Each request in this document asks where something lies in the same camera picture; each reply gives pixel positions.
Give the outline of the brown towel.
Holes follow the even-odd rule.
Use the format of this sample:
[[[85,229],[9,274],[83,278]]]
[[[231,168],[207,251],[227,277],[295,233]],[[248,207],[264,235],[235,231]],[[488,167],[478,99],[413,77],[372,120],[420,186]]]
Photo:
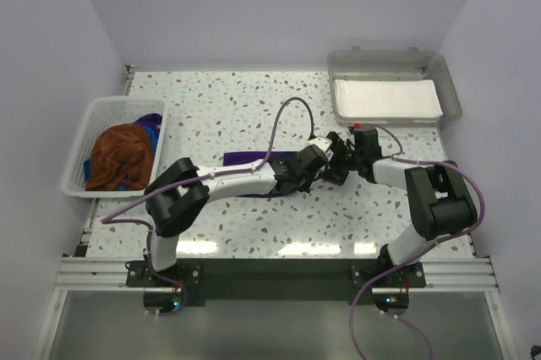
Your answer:
[[[145,128],[136,123],[110,127],[90,153],[87,191],[139,191],[150,181],[155,151]]]

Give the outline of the blue towel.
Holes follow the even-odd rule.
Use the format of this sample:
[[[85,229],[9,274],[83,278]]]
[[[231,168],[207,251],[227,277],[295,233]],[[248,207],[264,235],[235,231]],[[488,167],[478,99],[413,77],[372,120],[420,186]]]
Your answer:
[[[84,171],[84,180],[85,180],[85,183],[87,183],[90,180],[90,176],[91,176],[90,158],[87,158],[84,160],[83,171]]]

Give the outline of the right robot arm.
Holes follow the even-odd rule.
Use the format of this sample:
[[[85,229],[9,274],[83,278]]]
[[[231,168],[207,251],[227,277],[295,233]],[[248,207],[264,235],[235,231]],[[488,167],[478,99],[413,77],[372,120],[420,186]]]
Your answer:
[[[458,168],[447,161],[421,162],[385,156],[376,128],[351,128],[353,139],[328,133],[331,159],[323,178],[342,185],[350,172],[365,181],[406,192],[411,224],[380,249],[376,264],[363,277],[378,276],[395,286],[407,275],[407,266],[421,259],[436,243],[456,236],[478,219],[477,207]]]

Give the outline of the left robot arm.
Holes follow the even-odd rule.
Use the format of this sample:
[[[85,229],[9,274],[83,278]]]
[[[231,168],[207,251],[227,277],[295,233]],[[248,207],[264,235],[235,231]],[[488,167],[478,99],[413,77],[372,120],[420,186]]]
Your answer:
[[[173,281],[179,236],[195,223],[207,204],[239,196],[308,192],[327,165],[330,148],[328,142],[316,138],[286,158],[268,155],[223,167],[196,166],[189,158],[175,162],[145,190],[145,208],[154,223],[150,262],[145,269],[148,279],[157,286]]]

